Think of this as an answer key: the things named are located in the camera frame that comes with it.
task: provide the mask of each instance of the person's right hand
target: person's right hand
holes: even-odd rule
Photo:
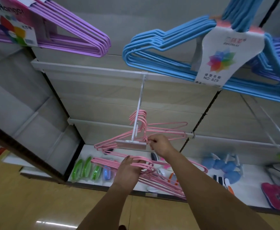
[[[151,149],[154,150],[158,156],[167,160],[171,153],[177,152],[177,150],[171,145],[167,137],[162,134],[155,134],[148,137],[150,140]]]

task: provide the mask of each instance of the hand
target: hand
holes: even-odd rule
[[[158,156],[167,160],[169,155],[177,150],[171,145],[167,137],[162,134],[151,135],[148,140],[150,140],[151,149],[154,150]]]
[[[130,156],[127,156],[120,164],[112,184],[112,186],[120,188],[127,195],[130,194],[136,186],[141,172],[140,167],[130,165],[133,162],[142,161],[134,161]]]

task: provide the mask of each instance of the bundle of pink hangers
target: bundle of pink hangers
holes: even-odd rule
[[[0,0],[6,9],[19,9],[14,17],[29,26],[36,26],[36,31],[44,27],[46,37],[37,34],[37,44],[40,48],[66,51],[93,57],[102,57],[111,47],[109,37],[93,27],[72,12],[58,5],[52,0]],[[78,38],[57,34],[56,27],[60,26]],[[0,42],[12,43],[11,35],[8,31],[3,31],[6,26],[0,24]]]
[[[129,118],[129,120],[131,121],[130,124],[132,124],[135,121],[135,116],[136,116],[136,112],[134,112],[130,116],[130,118]],[[144,111],[144,110],[139,110],[138,121],[140,121],[142,123],[140,128],[138,129],[138,133],[143,131],[143,136],[139,137],[137,140],[141,140],[143,142],[148,142],[147,138],[149,135],[146,135],[146,132],[148,132],[148,131],[154,132],[154,133],[163,133],[166,135],[168,135],[168,134],[178,135],[178,137],[174,137],[174,138],[173,138],[173,136],[169,137],[169,140],[182,139],[182,138],[186,137],[186,133],[184,131],[177,130],[177,128],[186,126],[188,124],[187,122],[149,123],[148,124],[146,121],[146,111]],[[174,128],[151,127],[152,125],[159,125],[159,124],[180,124],[180,125],[178,127],[174,127]],[[97,150],[102,150],[104,153],[111,154],[112,156],[127,157],[126,154],[108,151],[108,150],[117,148],[117,144],[115,143],[115,141],[118,139],[125,139],[126,137],[132,135],[132,132],[133,131],[128,131],[128,132],[118,135],[112,139],[98,143],[98,144],[94,145],[94,147]],[[163,165],[163,166],[170,166],[168,163],[160,162],[160,161],[152,161],[143,156],[131,156],[131,158],[134,161],[143,161],[143,162],[134,162],[131,164],[132,166],[137,166],[137,167],[142,168],[140,177],[139,177],[139,182],[149,185],[151,187],[154,187],[158,190],[165,191],[171,195],[175,195],[182,199],[186,199],[186,197],[183,193],[183,190],[181,189],[181,187],[179,185],[171,184],[169,178],[156,173],[157,169],[154,167],[155,164]],[[94,157],[91,160],[91,162],[98,164],[102,167],[106,166],[107,169],[110,168],[114,172],[116,172],[120,166],[119,162],[107,160],[104,158]],[[208,172],[206,167],[204,167],[196,162],[192,162],[192,163],[202,167],[204,169],[205,173]]]

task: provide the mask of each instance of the colorful flower logo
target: colorful flower logo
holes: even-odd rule
[[[0,29],[10,38],[13,43],[18,43],[22,46],[27,46],[24,41],[26,37],[26,31],[15,27],[4,16],[0,16]]]
[[[217,73],[228,69],[232,64],[235,63],[233,60],[235,52],[230,52],[229,49],[225,51],[216,51],[215,55],[210,56],[210,61],[207,65],[210,66],[210,71],[216,71]]]

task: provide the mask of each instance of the bundle of blue hangers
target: bundle of blue hangers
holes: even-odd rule
[[[233,30],[249,30],[257,9],[263,0],[231,0],[225,9],[222,20],[231,22]],[[140,33],[131,39],[123,49],[123,60],[127,65],[154,73],[194,81],[197,75],[189,63],[176,61],[150,49],[166,51],[175,46],[207,34],[216,26],[208,16],[193,19],[166,32],[156,29]],[[265,33],[264,50],[251,59],[248,64],[252,71],[266,77],[267,82],[231,77],[223,89],[257,96],[280,102],[280,38],[273,40]]]

